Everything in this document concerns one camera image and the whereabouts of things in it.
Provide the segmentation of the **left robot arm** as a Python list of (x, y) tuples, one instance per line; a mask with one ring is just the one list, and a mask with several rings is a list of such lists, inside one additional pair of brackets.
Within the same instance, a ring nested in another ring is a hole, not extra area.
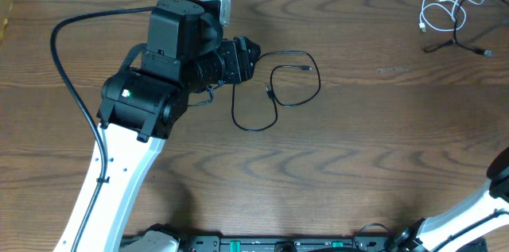
[(135, 45), (104, 83), (86, 119), (95, 148), (59, 251), (116, 251), (151, 165), (193, 93), (239, 84), (261, 50), (228, 40), (230, 0), (160, 0), (149, 8), (146, 42)]

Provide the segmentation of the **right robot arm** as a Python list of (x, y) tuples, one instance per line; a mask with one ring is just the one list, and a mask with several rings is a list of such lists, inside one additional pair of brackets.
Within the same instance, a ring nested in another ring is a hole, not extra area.
[(490, 164), (486, 182), (448, 211), (420, 219), (389, 246), (390, 251), (457, 251), (508, 225), (508, 150)]

